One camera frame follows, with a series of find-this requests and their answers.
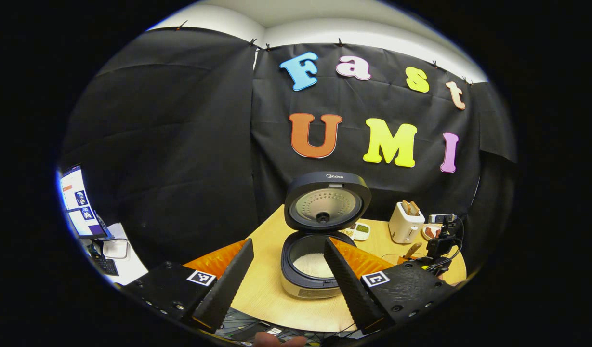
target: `toaster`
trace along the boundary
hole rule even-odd
[[[424,215],[418,211],[418,215],[408,215],[400,202],[395,205],[395,211],[390,217],[388,227],[390,236],[396,243],[409,244],[415,240],[424,225]]]

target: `wall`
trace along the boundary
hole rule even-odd
[[[263,41],[263,34],[265,32],[265,28],[261,24],[241,13],[210,5],[191,5],[185,7],[148,30],[179,27],[185,21],[186,24],[184,27],[221,31],[222,33],[247,41],[257,38],[256,44]]]
[[[212,5],[192,5],[159,22],[151,29],[178,27],[208,28],[250,41],[265,48],[296,43],[342,42],[384,48],[405,53],[424,61],[436,61],[440,67],[469,82],[487,81],[485,73],[451,44],[439,44],[408,29],[347,18],[313,18],[264,28],[250,17]]]

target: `desk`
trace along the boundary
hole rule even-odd
[[[238,293],[232,302],[236,310],[254,316],[263,321],[314,332],[337,332],[349,327],[354,320],[342,295],[326,299],[297,299],[287,294],[281,286],[281,250],[287,236],[295,230],[285,224],[284,206],[280,206],[249,237],[253,240],[255,257],[243,279]],[[360,219],[359,222],[371,227],[366,241],[355,241],[361,250],[383,257],[396,263],[413,244],[397,244],[390,237],[388,222]],[[422,246],[413,256],[426,255],[426,239],[418,233],[413,242],[422,242]],[[444,280],[450,284],[467,278],[465,261],[458,254],[444,274]],[[355,325],[346,331],[357,330]]]
[[[122,224],[112,224],[111,226],[107,227],[109,232],[114,235],[116,239],[128,239],[127,234],[124,233],[124,229],[122,228]],[[114,241],[104,241],[104,252],[109,252],[109,247],[111,246],[111,242],[120,242],[119,240]],[[133,246],[129,242],[129,250],[127,252],[127,256],[124,259],[114,259],[114,263],[116,264],[116,270],[118,271],[118,276],[111,276],[105,275],[104,277],[110,281],[111,283],[120,283],[121,285],[128,285],[129,283],[135,281],[136,279],[140,278],[142,275],[148,273],[146,270],[146,266],[140,261],[135,254],[135,250],[133,250]]]

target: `keyboard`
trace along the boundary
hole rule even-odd
[[[93,258],[93,260],[97,265],[99,265],[104,274],[118,276],[118,271],[116,270],[116,263],[113,259]]]

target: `letter m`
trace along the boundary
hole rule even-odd
[[[386,164],[390,164],[395,154],[399,155],[395,159],[395,164],[404,167],[415,166],[413,160],[413,139],[418,129],[411,124],[402,124],[395,136],[392,136],[386,121],[378,118],[369,118],[366,121],[371,129],[371,136],[368,143],[368,152],[362,157],[366,162],[381,162],[382,156],[379,154],[382,148],[383,157]]]

